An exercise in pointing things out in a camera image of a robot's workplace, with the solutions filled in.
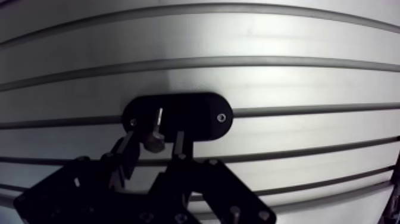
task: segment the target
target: metal pin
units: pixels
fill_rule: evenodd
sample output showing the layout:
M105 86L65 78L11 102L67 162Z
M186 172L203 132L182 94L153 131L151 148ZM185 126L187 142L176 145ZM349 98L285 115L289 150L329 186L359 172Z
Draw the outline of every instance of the metal pin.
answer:
M230 212L233 215L233 223L232 224L238 224L239 223L239 217L240 217L240 208L238 206L232 206L230 208Z
M80 183L79 183L79 179L78 178L75 178L74 179L74 183L75 183L75 186L78 188L78 187L80 187Z
M159 132L160 131L160 125L161 125L161 118L163 116L163 110L162 108L158 109L157 111L157 122L154 127L154 131Z

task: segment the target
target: screw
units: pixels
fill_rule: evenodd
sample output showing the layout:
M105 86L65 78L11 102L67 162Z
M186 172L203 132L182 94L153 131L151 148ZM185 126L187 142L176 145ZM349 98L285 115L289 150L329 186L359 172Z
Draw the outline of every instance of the screw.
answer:
M217 120L220 123L224 123L226 121L226 115L225 114L218 114L217 115Z
M130 121L129 121L129 123L130 123L130 125L132 126L132 127L134 127L134 126L136 126L137 125L137 121L136 121L136 119L131 119Z
M215 166L218 163L218 161L217 160L210 160L209 163L211 165Z
M187 221L187 219L188 219L188 217L184 214L177 214L175 216L175 220L178 224L184 223L185 221Z
M260 217L260 219L262 219L263 221L267 221L270 217L270 214L266 211L261 211L258 213L258 217Z
M139 215L139 218L145 221L145 223L150 223L154 219L154 215L148 212L143 212Z

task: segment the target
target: screw head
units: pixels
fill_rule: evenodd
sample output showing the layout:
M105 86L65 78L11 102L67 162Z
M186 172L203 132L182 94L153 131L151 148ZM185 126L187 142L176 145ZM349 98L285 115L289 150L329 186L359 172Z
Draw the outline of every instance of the screw head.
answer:
M270 214L267 211L261 211L258 213L258 217L260 217L260 219L262 219L263 221L267 221L270 217Z
M218 114L218 115L217 115L217 120L218 120L218 122L220 122L220 123L224 123L224 122L226 121L226 115L223 114L223 113Z
M134 118L131 119L131 120L129 121L129 124L130 124L132 127L136 126L137 123L138 123L138 121L136 121L136 119L134 119Z

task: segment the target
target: black bracket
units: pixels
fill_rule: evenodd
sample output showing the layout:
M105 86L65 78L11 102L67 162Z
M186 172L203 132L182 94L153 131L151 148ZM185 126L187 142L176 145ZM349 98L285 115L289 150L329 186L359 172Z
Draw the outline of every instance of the black bracket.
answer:
M134 99L122 114L126 132L148 135L154 128L157 111L162 108L160 132L165 142L173 142L184 130L193 141L211 141L225 135L232 125L229 103L214 93L154 95Z

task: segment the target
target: black plastic part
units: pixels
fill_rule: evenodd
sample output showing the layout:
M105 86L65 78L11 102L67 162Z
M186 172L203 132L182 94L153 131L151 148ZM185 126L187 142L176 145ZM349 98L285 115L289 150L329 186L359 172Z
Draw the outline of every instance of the black plastic part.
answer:
M122 179L130 179L138 163L140 156L140 145L137 136L133 132L118 140L111 154L120 159L119 165L123 171Z
M276 215L219 160L206 160L192 170L204 200L222 223L275 224Z
M160 132L166 142L173 142L180 130L193 141L215 140L228 132L233 120L232 108L218 94L153 95L128 104L121 119L125 131L133 130L139 136L151 133L159 108L163 109Z

